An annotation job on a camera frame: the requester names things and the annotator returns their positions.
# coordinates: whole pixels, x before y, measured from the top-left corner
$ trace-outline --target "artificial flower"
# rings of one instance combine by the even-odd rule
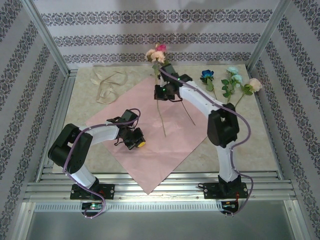
[[[155,50],[165,53],[167,51],[167,46],[165,44],[156,45]]]
[[[238,74],[239,70],[235,66],[230,66],[227,69],[227,72],[231,73],[232,75]]]
[[[254,92],[258,92],[262,88],[261,82],[256,78],[251,78],[249,85],[252,86]]]
[[[242,84],[242,76],[239,74],[235,74],[231,77],[232,80],[236,81],[235,87],[239,88],[240,84]]]
[[[214,77],[214,71],[204,70],[202,71],[202,78],[213,78]]]
[[[145,60],[151,62],[150,56],[151,56],[151,54],[153,54],[155,51],[156,51],[155,49],[150,49],[149,51],[147,51],[146,54],[145,54]]]
[[[158,61],[159,63],[165,63],[165,55],[163,51],[155,51],[151,54],[152,62]]]

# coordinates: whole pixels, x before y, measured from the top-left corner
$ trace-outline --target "blue flower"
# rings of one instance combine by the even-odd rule
[[[231,73],[232,75],[236,75],[238,74],[238,68],[236,68],[235,66],[230,66],[226,69],[229,73]]]
[[[242,76],[235,74],[231,77],[232,80],[234,80],[236,82],[235,87],[239,88],[240,84],[242,84]]]
[[[202,78],[213,78],[214,77],[214,71],[204,70],[202,71]]]

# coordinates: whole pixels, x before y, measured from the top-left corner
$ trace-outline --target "yellow sticker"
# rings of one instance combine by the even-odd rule
[[[146,142],[145,141],[143,141],[142,143],[140,143],[139,145],[138,145],[138,148],[141,148],[143,145],[145,145],[146,144]]]

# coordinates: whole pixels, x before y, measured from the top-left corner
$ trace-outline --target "striped wall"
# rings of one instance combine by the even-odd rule
[[[64,76],[19,0],[0,0],[0,240],[11,239]]]
[[[245,63],[279,0],[35,0],[70,69],[147,65],[156,42],[177,64]]]
[[[251,75],[281,170],[320,239],[320,0],[290,3]]]

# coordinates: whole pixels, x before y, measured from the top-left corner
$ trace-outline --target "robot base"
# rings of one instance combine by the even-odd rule
[[[204,199],[246,199],[248,197],[247,185],[238,177],[230,182],[218,176],[218,182],[198,184],[203,189]]]
[[[115,195],[114,194],[115,185],[99,183],[96,189],[94,190],[94,192],[103,196],[104,199],[113,200]],[[71,200],[101,200],[100,197],[83,190],[77,184],[72,185],[70,199]]]

